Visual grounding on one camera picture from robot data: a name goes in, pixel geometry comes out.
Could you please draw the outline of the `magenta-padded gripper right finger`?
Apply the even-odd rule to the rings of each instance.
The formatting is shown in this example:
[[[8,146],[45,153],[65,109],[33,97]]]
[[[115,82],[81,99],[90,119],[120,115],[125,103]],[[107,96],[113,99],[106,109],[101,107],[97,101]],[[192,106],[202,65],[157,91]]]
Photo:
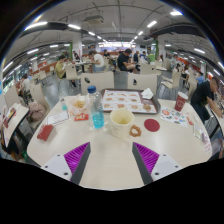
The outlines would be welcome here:
[[[133,143],[132,153],[145,185],[182,169],[169,155],[158,154],[136,142]]]

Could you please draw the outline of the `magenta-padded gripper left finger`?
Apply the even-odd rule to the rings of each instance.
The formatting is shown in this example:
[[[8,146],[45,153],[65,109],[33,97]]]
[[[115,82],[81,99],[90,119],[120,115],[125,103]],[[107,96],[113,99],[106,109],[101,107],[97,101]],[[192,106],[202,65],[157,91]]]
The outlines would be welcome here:
[[[54,155],[42,166],[42,169],[72,183],[79,184],[90,152],[90,143],[84,143],[64,155]]]

